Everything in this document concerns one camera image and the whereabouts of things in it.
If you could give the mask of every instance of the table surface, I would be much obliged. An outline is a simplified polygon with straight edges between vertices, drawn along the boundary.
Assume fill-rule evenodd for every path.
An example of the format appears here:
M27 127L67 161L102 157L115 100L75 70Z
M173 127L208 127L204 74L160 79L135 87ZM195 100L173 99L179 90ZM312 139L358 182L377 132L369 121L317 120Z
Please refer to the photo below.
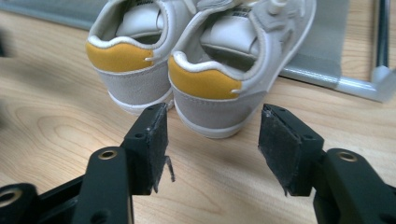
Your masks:
M351 0L342 67L368 79L373 1ZM396 16L393 4L391 17ZM390 25L396 67L396 20ZM85 54L88 32L0 12L13 57L0 58L0 186L39 193L83 175L88 158L118 146L136 121L115 105ZM396 186L396 97L382 104L279 77L263 103L287 108L325 139L366 158ZM134 196L136 223L316 223L310 197L285 197L257 149L261 116L237 135L202 137L168 112L177 181L165 167L159 193Z

